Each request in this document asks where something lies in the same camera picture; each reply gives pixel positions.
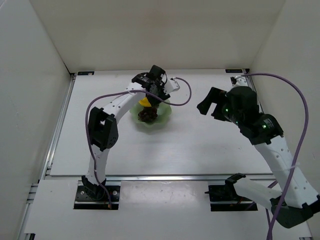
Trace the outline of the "yellow fake banana bunch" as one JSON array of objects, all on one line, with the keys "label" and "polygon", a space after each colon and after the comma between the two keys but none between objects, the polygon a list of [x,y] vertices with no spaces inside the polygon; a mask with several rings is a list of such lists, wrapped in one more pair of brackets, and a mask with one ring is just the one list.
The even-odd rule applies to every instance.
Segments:
[{"label": "yellow fake banana bunch", "polygon": [[150,104],[150,102],[148,101],[148,99],[146,97],[144,97],[143,99],[141,99],[139,102],[138,102],[142,107],[144,108],[150,108],[152,107],[152,105]]}]

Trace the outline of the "dark red fake grapes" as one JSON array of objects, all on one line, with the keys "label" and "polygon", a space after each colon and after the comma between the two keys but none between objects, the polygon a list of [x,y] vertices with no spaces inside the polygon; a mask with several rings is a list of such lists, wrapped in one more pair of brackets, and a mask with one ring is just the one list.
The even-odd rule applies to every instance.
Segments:
[{"label": "dark red fake grapes", "polygon": [[157,108],[155,107],[144,107],[138,113],[138,119],[145,123],[152,123],[158,118]]}]

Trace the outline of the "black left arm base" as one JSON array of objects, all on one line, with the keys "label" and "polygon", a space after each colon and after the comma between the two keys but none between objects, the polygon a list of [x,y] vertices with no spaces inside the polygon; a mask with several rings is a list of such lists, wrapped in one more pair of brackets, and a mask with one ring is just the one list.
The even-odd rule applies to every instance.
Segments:
[{"label": "black left arm base", "polygon": [[109,192],[109,198],[104,189],[98,187],[98,190],[90,190],[81,182],[78,183],[73,208],[75,210],[118,210],[120,203],[120,185],[106,185],[105,188]]}]

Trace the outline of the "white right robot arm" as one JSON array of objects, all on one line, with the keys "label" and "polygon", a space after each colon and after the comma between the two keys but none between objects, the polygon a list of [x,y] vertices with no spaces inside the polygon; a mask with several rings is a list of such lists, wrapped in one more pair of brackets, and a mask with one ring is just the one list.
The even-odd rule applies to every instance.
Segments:
[{"label": "white right robot arm", "polygon": [[248,198],[262,205],[287,229],[318,213],[319,193],[300,168],[292,165],[294,158],[284,132],[275,117],[259,111],[256,92],[248,86],[236,86],[230,91],[212,87],[197,109],[206,115],[211,104],[216,105],[212,117],[234,123],[239,128],[262,155],[280,187],[280,190],[274,190],[237,173],[225,181],[226,192],[232,197]]}]

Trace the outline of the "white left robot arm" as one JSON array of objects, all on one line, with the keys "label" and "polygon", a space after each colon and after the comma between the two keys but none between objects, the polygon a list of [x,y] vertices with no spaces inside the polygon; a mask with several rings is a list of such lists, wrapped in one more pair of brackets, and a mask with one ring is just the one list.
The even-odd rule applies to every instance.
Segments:
[{"label": "white left robot arm", "polygon": [[113,93],[114,98],[104,107],[96,107],[92,100],[85,112],[85,132],[90,152],[88,172],[81,177],[86,194],[94,201],[112,202],[106,187],[106,165],[110,149],[119,138],[118,123],[135,105],[142,107],[138,120],[147,124],[158,119],[158,108],[167,103],[170,94],[179,87],[169,82],[166,71],[153,65],[148,72],[133,77],[126,90]]}]

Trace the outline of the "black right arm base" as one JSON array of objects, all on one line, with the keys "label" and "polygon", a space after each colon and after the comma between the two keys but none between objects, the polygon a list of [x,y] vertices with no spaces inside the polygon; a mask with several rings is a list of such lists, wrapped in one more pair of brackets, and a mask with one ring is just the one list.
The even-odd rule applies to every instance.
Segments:
[{"label": "black right arm base", "polygon": [[229,193],[224,185],[209,185],[205,192],[209,196],[211,212],[254,212],[257,204],[252,200]]}]

